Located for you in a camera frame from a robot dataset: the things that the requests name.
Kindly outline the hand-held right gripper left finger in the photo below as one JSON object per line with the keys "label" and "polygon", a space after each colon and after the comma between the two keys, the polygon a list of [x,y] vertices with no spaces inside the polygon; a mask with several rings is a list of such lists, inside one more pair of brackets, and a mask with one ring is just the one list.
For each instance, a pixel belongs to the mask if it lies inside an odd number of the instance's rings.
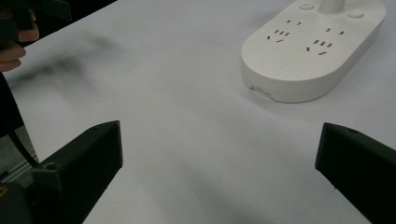
{"label": "hand-held right gripper left finger", "polygon": [[120,123],[86,130],[32,170],[38,224],[82,224],[122,167]]}

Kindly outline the white power strip lamp base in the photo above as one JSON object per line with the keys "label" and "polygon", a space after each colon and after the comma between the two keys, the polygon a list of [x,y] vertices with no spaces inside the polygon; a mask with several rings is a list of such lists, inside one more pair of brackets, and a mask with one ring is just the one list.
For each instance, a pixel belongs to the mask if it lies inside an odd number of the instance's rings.
{"label": "white power strip lamp base", "polygon": [[315,100],[360,59],[385,17],[381,0],[295,0],[247,38],[242,79],[277,102]]}

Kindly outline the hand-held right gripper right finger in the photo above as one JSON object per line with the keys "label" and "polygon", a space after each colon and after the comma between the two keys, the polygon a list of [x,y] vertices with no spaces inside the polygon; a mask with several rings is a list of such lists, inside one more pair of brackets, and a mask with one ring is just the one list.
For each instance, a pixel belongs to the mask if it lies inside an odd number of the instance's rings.
{"label": "hand-held right gripper right finger", "polygon": [[396,150],[326,122],[315,168],[372,224],[396,224]]}

